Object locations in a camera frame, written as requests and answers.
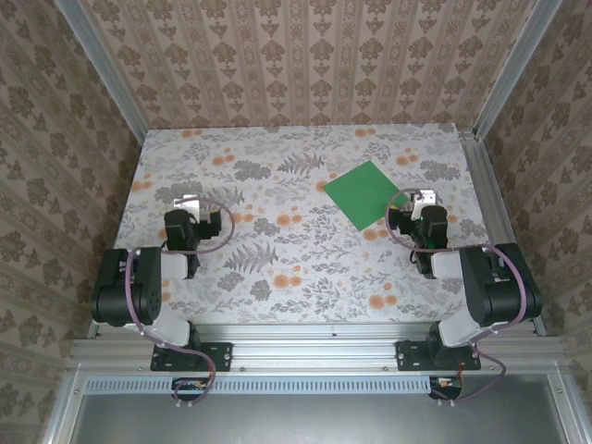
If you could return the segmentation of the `green square paper sheet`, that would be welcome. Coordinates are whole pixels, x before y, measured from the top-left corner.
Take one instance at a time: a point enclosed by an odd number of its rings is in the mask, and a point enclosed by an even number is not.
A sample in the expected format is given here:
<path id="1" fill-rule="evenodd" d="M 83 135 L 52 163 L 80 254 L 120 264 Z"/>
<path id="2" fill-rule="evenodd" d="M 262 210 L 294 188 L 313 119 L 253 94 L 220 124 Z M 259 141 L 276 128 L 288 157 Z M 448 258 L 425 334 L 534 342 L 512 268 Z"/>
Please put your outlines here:
<path id="1" fill-rule="evenodd" d="M 383 218 L 389 200 L 399 188 L 367 161 L 324 186 L 325 193 L 358 231 Z"/>

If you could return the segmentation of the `grey metal sheet panel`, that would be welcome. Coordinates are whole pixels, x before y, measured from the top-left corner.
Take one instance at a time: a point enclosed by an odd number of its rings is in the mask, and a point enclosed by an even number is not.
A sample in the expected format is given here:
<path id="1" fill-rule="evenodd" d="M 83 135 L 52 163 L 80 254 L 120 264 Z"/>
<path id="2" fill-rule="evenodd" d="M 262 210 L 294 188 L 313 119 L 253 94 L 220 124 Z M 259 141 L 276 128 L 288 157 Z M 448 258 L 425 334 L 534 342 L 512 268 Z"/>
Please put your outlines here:
<path id="1" fill-rule="evenodd" d="M 72 444 L 566 444 L 537 384 L 451 407 L 414 395 L 90 396 Z"/>

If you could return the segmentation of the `floral printed table mat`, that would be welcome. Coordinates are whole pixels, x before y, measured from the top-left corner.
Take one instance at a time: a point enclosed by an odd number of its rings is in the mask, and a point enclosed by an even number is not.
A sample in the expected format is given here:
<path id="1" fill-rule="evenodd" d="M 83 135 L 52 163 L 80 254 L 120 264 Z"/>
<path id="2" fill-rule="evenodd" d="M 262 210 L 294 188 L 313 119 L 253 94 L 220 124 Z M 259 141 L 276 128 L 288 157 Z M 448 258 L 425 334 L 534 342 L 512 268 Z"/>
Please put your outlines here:
<path id="1" fill-rule="evenodd" d="M 488 241 L 452 124 L 151 131 L 133 175 L 118 248 L 161 245 L 176 198 L 226 206 L 196 276 L 163 299 L 197 324 L 432 322 L 464 303 L 458 279 L 421 276 L 384 219 L 357 228 L 327 196 L 333 179 L 374 164 L 398 188 L 433 189 L 449 243 Z"/>

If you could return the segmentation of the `black connector board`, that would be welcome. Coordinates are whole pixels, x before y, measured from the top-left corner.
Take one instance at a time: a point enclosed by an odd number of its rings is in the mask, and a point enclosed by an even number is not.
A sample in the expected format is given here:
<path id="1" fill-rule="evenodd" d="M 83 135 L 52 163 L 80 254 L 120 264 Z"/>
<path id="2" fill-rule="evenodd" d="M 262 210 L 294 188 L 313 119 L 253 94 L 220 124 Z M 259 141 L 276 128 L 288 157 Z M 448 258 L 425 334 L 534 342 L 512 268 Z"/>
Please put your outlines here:
<path id="1" fill-rule="evenodd" d="M 460 376 L 431 376 L 428 396 L 436 401 L 455 401 L 461 396 L 463 380 Z"/>
<path id="2" fill-rule="evenodd" d="M 194 404 L 209 390 L 208 377 L 180 377 L 171 382 L 172 397 L 177 404 Z"/>

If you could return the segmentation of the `aluminium side rail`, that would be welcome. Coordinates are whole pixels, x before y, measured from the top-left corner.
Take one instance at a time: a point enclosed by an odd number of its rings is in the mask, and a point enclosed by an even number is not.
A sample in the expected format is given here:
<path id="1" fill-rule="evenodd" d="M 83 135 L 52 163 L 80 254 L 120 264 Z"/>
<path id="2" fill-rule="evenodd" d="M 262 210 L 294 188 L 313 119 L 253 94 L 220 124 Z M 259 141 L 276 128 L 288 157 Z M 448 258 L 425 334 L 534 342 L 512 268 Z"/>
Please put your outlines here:
<path id="1" fill-rule="evenodd" d="M 483 232 L 479 236 L 467 234 L 466 243 L 515 243 L 512 224 L 485 143 L 470 128 L 459 128 L 458 134 L 481 213 L 481 221 L 474 222 L 474 225 L 478 227 L 478 232 Z"/>

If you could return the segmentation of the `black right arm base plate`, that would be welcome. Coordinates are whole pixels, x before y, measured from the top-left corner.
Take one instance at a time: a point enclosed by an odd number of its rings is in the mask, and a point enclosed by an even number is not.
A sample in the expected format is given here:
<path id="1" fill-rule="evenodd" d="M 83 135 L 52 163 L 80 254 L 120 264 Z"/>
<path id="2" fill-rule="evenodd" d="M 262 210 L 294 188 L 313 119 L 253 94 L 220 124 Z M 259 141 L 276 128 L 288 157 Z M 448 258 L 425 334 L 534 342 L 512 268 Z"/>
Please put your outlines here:
<path id="1" fill-rule="evenodd" d="M 405 340 L 396 343 L 398 369 L 411 371 L 476 371 L 481 369 L 478 355 L 468 346 L 448 348 L 440 343 Z"/>

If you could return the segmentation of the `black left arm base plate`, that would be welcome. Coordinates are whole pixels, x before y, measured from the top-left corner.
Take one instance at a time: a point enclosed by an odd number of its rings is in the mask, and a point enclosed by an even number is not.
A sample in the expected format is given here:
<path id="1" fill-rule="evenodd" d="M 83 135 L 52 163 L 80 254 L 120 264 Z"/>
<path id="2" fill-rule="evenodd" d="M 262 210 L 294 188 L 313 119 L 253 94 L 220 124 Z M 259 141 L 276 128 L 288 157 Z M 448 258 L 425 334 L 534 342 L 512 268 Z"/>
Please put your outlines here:
<path id="1" fill-rule="evenodd" d="M 198 348 L 216 365 L 217 372 L 228 372 L 231 367 L 233 344 L 230 342 L 202 342 Z M 205 372 L 207 361 L 195 354 L 181 353 L 154 346 L 150 364 L 153 372 Z"/>

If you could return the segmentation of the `aluminium frame post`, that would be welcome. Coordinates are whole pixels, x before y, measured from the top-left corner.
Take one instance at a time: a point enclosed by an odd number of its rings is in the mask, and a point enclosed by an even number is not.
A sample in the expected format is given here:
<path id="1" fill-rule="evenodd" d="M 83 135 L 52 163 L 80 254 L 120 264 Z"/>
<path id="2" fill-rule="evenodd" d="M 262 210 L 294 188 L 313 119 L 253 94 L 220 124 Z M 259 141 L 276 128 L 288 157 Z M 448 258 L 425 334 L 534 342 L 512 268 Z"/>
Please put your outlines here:
<path id="1" fill-rule="evenodd" d="M 119 72 L 117 60 L 110 55 L 103 43 L 98 27 L 92 24 L 79 0 L 55 0 L 69 27 L 79 40 L 86 56 L 92 62 L 101 81 L 104 83 L 121 116 L 140 145 L 143 145 L 148 132 L 148 123 L 136 104 L 132 90 L 124 76 Z"/>
<path id="2" fill-rule="evenodd" d="M 479 141 L 483 141 L 491 130 L 549 24 L 557 14 L 561 3 L 562 0 L 536 0 L 536 4 L 473 125 L 473 134 Z"/>

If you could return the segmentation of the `aluminium frame rail long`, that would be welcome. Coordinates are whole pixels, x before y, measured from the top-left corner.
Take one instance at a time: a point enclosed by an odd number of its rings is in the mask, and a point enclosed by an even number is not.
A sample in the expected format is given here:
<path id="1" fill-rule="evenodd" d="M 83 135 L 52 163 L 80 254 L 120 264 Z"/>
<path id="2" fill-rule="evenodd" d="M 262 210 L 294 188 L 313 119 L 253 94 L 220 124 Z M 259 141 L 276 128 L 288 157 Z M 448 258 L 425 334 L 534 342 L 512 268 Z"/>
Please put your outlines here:
<path id="1" fill-rule="evenodd" d="M 233 345 L 233 375 L 393 375 L 398 370 L 396 343 L 422 340 L 427 323 L 199 325 L 201 338 Z M 539 321 L 524 322 L 491 335 L 478 349 L 497 363 L 484 361 L 481 374 L 494 376 L 505 364 L 510 375 L 566 372 L 568 361 L 557 337 L 545 336 Z M 75 340 L 69 372 L 94 375 L 150 373 L 153 345 L 135 332 L 93 327 Z"/>

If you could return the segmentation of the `aluminium lower frame bar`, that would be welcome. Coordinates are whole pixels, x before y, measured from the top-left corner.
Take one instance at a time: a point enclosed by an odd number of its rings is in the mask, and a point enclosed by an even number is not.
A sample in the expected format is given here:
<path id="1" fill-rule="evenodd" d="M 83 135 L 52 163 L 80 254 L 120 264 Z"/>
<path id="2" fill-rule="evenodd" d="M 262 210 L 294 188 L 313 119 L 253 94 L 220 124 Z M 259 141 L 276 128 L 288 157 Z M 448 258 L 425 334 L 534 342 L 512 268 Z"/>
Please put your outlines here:
<path id="1" fill-rule="evenodd" d="M 70 444 L 84 397 L 86 375 L 68 369 L 56 394 L 41 444 Z"/>
<path id="2" fill-rule="evenodd" d="M 548 382 L 566 442 L 592 444 L 592 422 L 570 369 L 555 364 L 548 373 Z"/>

